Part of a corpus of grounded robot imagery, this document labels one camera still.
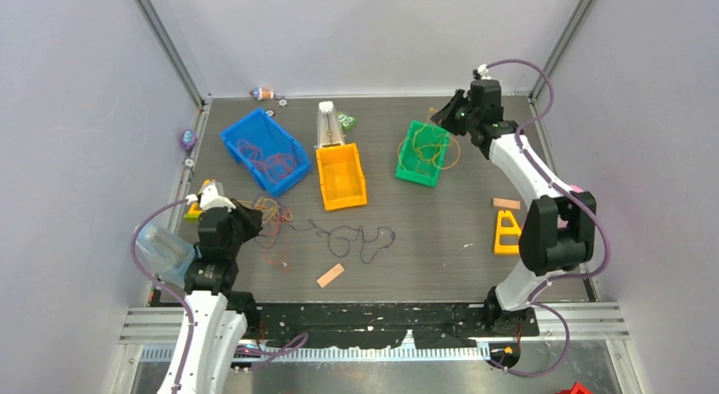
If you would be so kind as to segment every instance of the green toy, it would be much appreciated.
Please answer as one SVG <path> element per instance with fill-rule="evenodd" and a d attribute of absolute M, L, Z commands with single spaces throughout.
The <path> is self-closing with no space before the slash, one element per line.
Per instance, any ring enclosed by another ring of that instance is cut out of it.
<path fill-rule="evenodd" d="M 339 112 L 337 114 L 337 119 L 339 119 L 339 124 L 342 125 L 342 129 L 345 131 L 352 130 L 354 128 L 354 125 L 357 124 L 357 119 L 352 116 L 347 116 L 342 112 Z"/>

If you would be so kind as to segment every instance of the transparent container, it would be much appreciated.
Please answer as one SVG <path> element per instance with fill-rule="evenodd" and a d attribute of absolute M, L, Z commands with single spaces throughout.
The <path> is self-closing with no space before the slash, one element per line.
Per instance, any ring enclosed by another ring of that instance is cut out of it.
<path fill-rule="evenodd" d="M 317 147 L 343 146 L 344 136 L 332 102 L 320 102 L 317 110 Z"/>
<path fill-rule="evenodd" d="M 140 230 L 135 245 L 151 273 L 180 288 L 185 286 L 185 273 L 195 258 L 192 244 L 150 222 Z"/>

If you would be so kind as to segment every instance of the yellow triangle object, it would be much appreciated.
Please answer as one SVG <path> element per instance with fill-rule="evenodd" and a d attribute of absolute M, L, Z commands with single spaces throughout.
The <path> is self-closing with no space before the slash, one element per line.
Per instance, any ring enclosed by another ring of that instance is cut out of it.
<path fill-rule="evenodd" d="M 510 226 L 502 226 L 504 219 L 511 222 Z M 509 210 L 500 210 L 497 212 L 497 230 L 494 232 L 494 254 L 497 255 L 517 255 L 519 254 L 519 245 L 515 244 L 512 246 L 505 246 L 499 243 L 502 236 L 519 236 L 521 235 L 521 228 L 516 223 L 515 215 Z"/>
<path fill-rule="evenodd" d="M 204 180 L 203 186 L 209 184 L 209 182 L 210 182 L 210 180 Z M 200 208 L 200 205 L 197 202 L 195 202 L 187 210 L 187 213 L 185 214 L 184 218 L 188 222 L 197 222 L 200 219 L 201 213 L 202 213 L 202 209 Z"/>

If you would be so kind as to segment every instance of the small wooden stick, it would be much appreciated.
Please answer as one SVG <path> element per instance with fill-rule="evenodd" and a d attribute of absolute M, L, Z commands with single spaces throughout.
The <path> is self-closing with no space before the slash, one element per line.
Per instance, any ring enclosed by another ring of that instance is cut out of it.
<path fill-rule="evenodd" d="M 502 199 L 501 197 L 494 198 L 493 206 L 495 208 L 502 209 L 521 209 L 521 203 L 519 201 L 513 201 L 511 199 Z"/>
<path fill-rule="evenodd" d="M 327 271 L 324 275 L 317 279 L 317 284 L 320 284 L 320 288 L 324 288 L 327 284 L 331 283 L 338 275 L 344 272 L 344 267 L 341 264 L 337 264 Z"/>

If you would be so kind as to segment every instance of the purple toy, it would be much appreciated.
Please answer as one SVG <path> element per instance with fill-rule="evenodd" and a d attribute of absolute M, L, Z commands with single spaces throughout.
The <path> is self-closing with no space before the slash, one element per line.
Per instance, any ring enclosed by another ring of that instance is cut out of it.
<path fill-rule="evenodd" d="M 182 148 L 186 151 L 189 151 L 192 149 L 192 147 L 195 146 L 195 143 L 198 142 L 198 135 L 195 134 L 193 130 L 185 130 L 184 133 L 182 133 L 182 138 L 180 139 L 180 144 L 182 145 Z"/>

